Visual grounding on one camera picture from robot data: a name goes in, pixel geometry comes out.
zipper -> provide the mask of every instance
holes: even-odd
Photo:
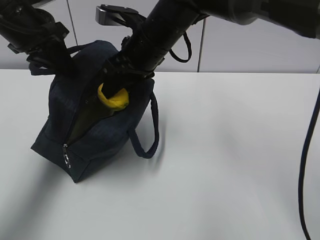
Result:
[[[86,104],[86,101],[84,101],[85,100],[85,98],[87,98],[88,97],[88,93],[90,92],[90,89],[88,89],[89,87],[90,87],[90,85],[91,85],[91,87],[94,87],[95,85],[100,85],[103,81],[102,81],[102,71],[100,70],[98,73],[97,73],[97,75],[95,75],[94,77],[93,77],[93,80],[94,79],[98,79],[98,84],[95,84],[95,82],[92,82],[92,81],[89,81],[87,84],[86,84],[86,86],[84,87],[84,91],[83,91],[83,93],[82,93],[82,95],[81,95],[81,97],[80,97],[80,101],[79,101],[79,104],[78,104],[78,106],[77,106],[77,108],[76,108],[76,112],[75,112],[75,114],[74,114],[74,116],[73,116],[73,118],[72,118],[72,121],[71,121],[71,125],[70,125],[70,127],[69,127],[69,130],[68,130],[68,132],[67,132],[67,134],[66,134],[66,136],[65,136],[65,138],[64,138],[64,144],[63,144],[63,146],[62,146],[62,150],[63,150],[63,158],[64,158],[64,162],[65,162],[65,164],[66,164],[66,166],[69,168],[69,169],[71,169],[71,167],[72,167],[72,165],[71,165],[71,162],[70,162],[70,159],[69,159],[69,156],[68,156],[68,151],[67,151],[67,149],[68,149],[68,147],[72,144],[72,143],[74,143],[75,141],[77,141],[78,139],[80,139],[80,138],[77,138],[77,139],[75,139],[74,141],[72,141],[72,142],[69,142],[69,138],[70,138],[70,136],[71,136],[71,133],[72,133],[72,131],[73,131],[73,129],[74,129],[74,126],[75,126],[75,124],[76,124],[76,122],[77,122],[77,119],[78,119],[78,116],[79,116],[79,112],[80,112],[80,108],[81,108],[81,106],[83,105],[83,104]]]
[[[67,141],[67,143],[65,145],[67,145],[68,147],[70,147],[72,144],[74,144],[75,142],[77,142],[78,140],[80,140],[84,135],[87,134],[87,132],[89,132],[98,122],[104,120],[104,119],[109,119],[112,117],[115,117],[117,114],[119,114],[119,111],[114,112],[114,114],[112,116],[106,116],[106,117],[100,117],[98,118],[96,121],[94,121],[87,129],[86,131],[84,131],[82,134],[80,134],[78,137],[76,137],[75,139],[73,139],[72,141]]]
[[[99,78],[99,77],[100,77],[100,75],[99,75],[99,73],[98,73],[96,76],[93,77],[93,79],[94,79],[94,78]],[[88,82],[88,83],[86,84],[86,86],[84,87],[84,91],[83,91],[83,93],[82,93],[82,95],[81,95],[81,97],[80,97],[79,104],[78,104],[78,106],[76,107],[76,112],[75,112],[75,114],[74,114],[74,116],[73,116],[73,118],[72,118],[71,125],[70,125],[70,127],[69,127],[69,130],[68,130],[65,138],[64,138],[64,142],[65,142],[65,143],[62,145],[63,159],[64,159],[64,162],[65,162],[66,166],[68,167],[68,169],[71,169],[71,163],[70,163],[70,159],[69,159],[68,151],[67,151],[67,149],[68,149],[68,147],[69,147],[69,146],[68,146],[68,140],[69,140],[69,138],[70,138],[70,135],[71,135],[71,133],[72,133],[72,130],[73,130],[73,128],[74,128],[74,126],[75,126],[75,124],[76,124],[76,121],[77,121],[77,119],[78,119],[79,111],[80,111],[81,105],[83,104],[84,98],[85,98],[86,95],[88,94],[88,87],[90,86],[90,84],[92,84],[92,82]]]
[[[66,166],[68,167],[68,169],[71,168],[71,164],[70,164],[70,160],[69,160],[69,156],[68,156],[68,144],[63,144],[63,158],[64,158],[64,162],[66,164]]]

table surface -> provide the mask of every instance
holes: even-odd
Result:
[[[303,240],[297,183],[316,74],[157,73],[160,146],[74,184],[30,150],[52,76],[0,70],[0,240]],[[149,110],[137,129],[153,141]],[[320,238],[320,130],[305,179]]]

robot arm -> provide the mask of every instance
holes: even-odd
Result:
[[[0,0],[0,35],[16,54],[26,53],[27,61],[66,75],[76,72],[64,38],[69,33],[42,9],[49,0]]]
[[[132,36],[125,39],[121,52],[110,59],[105,68],[109,72],[116,69],[122,76],[124,70],[131,69],[140,71],[140,77],[148,77],[186,30],[209,16],[241,25],[260,18],[304,37],[320,38],[319,5],[320,0],[159,0],[150,15],[138,27],[132,27]],[[126,14],[130,19],[130,15],[125,13],[128,11],[131,12],[131,19],[138,14],[129,8],[101,5],[97,7],[96,20],[102,25],[120,24],[128,27],[122,18]],[[132,84],[124,82],[119,76],[114,78],[117,81],[106,78],[107,84],[102,89],[107,98]],[[135,81],[132,75],[126,79]]]

bag strap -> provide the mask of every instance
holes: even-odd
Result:
[[[183,38],[184,38],[186,47],[187,47],[187,49],[188,49],[188,59],[181,59],[180,57],[178,57],[178,56],[174,53],[174,51],[173,51],[172,49],[169,51],[169,53],[170,53],[171,57],[173,57],[176,61],[185,64],[185,63],[189,62],[190,59],[191,59],[191,57],[192,57],[192,47],[191,47],[191,41],[190,41],[190,39],[189,39],[189,37],[188,37],[188,35],[187,35],[187,32],[185,32],[185,33],[183,34]]]
[[[92,45],[94,42],[84,44],[84,45],[78,45],[78,46],[73,46],[67,49],[68,54],[74,54],[75,52],[81,51],[86,47],[89,47]],[[55,75],[57,74],[56,70],[54,69],[49,69],[43,66],[41,63],[38,62],[30,62],[29,64],[29,70],[31,72],[32,76],[40,76],[40,75]]]
[[[159,110],[158,110],[157,99],[154,93],[150,95],[150,100],[151,100],[151,113],[152,113],[153,127],[154,127],[154,142],[151,148],[149,149],[149,151],[145,152],[145,150],[142,148],[136,130],[133,127],[128,130],[128,134],[129,134],[132,146],[134,148],[134,151],[139,157],[142,157],[144,159],[151,159],[155,155],[159,145],[159,139],[160,139]]]

fabric bag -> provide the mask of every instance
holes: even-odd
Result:
[[[84,109],[97,106],[97,98],[86,98],[88,93],[97,91],[101,82],[95,76],[103,63],[117,53],[109,42],[95,41],[85,46],[73,59],[79,69],[76,78],[57,74],[49,90],[49,116],[31,147],[35,152],[66,171],[75,183],[88,177],[116,155],[130,139],[136,154],[150,159],[159,144],[159,113],[156,97],[153,93],[154,80],[146,79],[129,91],[129,105],[113,115],[103,115],[99,107],[94,114],[98,117],[86,123],[86,128],[75,130]],[[30,66],[32,75],[46,75],[46,72]],[[147,106],[151,105],[154,143],[145,152],[136,133]]]

